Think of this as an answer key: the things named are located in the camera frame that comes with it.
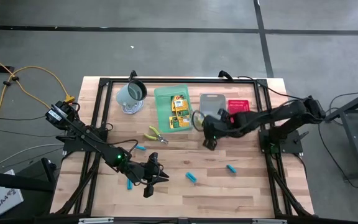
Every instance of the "green plastic container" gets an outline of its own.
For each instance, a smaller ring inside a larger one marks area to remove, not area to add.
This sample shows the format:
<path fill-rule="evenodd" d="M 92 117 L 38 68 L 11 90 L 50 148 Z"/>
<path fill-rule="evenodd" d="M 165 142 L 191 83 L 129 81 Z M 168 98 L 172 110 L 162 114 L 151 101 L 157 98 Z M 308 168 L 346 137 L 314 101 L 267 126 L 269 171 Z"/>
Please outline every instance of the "green plastic container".
<path fill-rule="evenodd" d="M 176 86 L 166 86 L 156 88 L 154 90 L 155 105 L 157 107 L 158 128 L 162 133 L 172 133 L 176 131 L 188 130 L 191 128 L 191 125 L 183 128 L 170 128 L 169 117 L 172 116 L 171 96 L 175 95 L 183 95 L 185 97 L 189 106 L 189 111 L 191 113 L 192 110 L 187 85 L 182 84 Z"/>

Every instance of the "blue block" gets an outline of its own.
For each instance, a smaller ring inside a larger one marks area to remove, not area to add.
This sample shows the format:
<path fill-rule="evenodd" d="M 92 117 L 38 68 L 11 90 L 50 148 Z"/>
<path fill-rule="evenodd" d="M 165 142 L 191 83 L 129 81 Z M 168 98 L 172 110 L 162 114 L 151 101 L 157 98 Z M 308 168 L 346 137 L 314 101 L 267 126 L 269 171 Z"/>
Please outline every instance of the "blue block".
<path fill-rule="evenodd" d="M 140 149 L 140 150 L 146 150 L 146 147 L 144 147 L 144 146 L 139 146 L 139 145 L 137 145 L 137 146 L 135 146 L 135 148 L 137 148 L 137 149 Z"/>
<path fill-rule="evenodd" d="M 193 174 L 191 174 L 190 172 L 186 173 L 186 177 L 189 178 L 189 180 L 191 180 L 193 183 L 197 182 L 197 178 L 193 176 Z"/>
<path fill-rule="evenodd" d="M 132 190 L 132 181 L 127 179 L 127 190 Z"/>
<path fill-rule="evenodd" d="M 231 165 L 227 165 L 226 166 L 231 172 L 233 172 L 233 173 L 236 173 L 237 171 L 236 171 L 236 169 L 233 167 L 233 166 L 231 166 Z"/>

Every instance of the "pliers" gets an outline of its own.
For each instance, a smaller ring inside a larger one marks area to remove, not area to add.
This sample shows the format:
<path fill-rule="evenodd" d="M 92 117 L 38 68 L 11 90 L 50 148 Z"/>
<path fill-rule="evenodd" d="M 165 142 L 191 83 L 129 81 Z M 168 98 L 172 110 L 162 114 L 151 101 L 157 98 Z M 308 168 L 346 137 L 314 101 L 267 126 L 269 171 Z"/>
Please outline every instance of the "pliers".
<path fill-rule="evenodd" d="M 149 126 L 149 128 L 151 130 L 154 131 L 154 133 L 157 135 L 156 137 L 154 136 L 149 136 L 148 134 L 144 134 L 144 136 L 150 140 L 154 140 L 154 141 L 160 141 L 162 143 L 168 144 L 168 140 L 166 140 L 164 137 L 161 136 L 161 134 L 159 133 L 159 131 L 157 131 L 157 129 L 153 126 Z"/>

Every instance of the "wooden table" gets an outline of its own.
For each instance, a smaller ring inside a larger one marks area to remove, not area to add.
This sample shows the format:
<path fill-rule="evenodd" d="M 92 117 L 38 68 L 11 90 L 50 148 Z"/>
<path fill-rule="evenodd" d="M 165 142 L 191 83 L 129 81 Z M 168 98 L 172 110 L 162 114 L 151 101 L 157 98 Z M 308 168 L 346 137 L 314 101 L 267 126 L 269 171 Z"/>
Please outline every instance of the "wooden table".
<path fill-rule="evenodd" d="M 78 102 L 80 118 L 90 124 L 100 77 L 84 77 Z M 267 79 L 270 88 L 286 93 L 281 78 Z M 143 198 L 144 186 L 126 189 L 126 176 L 115 173 L 104 161 L 100 163 L 93 202 L 92 216 L 110 217 L 273 217 L 272 199 L 264 156 L 260 153 L 257 131 L 243 138 L 223 138 L 215 151 L 202 146 L 203 133 L 195 129 L 163 134 L 169 140 L 165 145 L 143 137 L 152 133 L 149 125 L 158 127 L 154 89 L 176 84 L 146 83 L 147 97 L 141 111 L 135 115 L 124 114 L 115 99 L 123 84 L 115 83 L 108 122 L 114 125 L 108 141 L 136 138 L 146 151 L 134 150 L 133 160 L 145 162 L 150 153 L 158 152 L 158 161 L 170 176 L 169 182 L 155 185 L 154 195 Z M 222 93 L 226 100 L 247 99 L 250 109 L 257 110 L 252 85 L 240 84 L 188 84 L 193 109 L 200 107 L 200 94 Z M 272 106 L 287 101 L 286 97 L 270 92 Z M 120 146 L 128 149 L 129 144 Z M 80 179 L 84 153 L 75 152 L 64 160 L 57 183 L 51 212 L 57 211 L 69 199 Z M 237 169 L 231 174 L 226 165 Z M 301 162 L 293 155 L 283 155 L 288 187 L 294 196 L 313 213 L 308 183 Z M 197 179 L 192 184 L 185 174 L 191 172 Z M 83 207 L 88 189 L 85 189 Z M 278 190 L 280 208 L 284 211 L 281 190 Z"/>

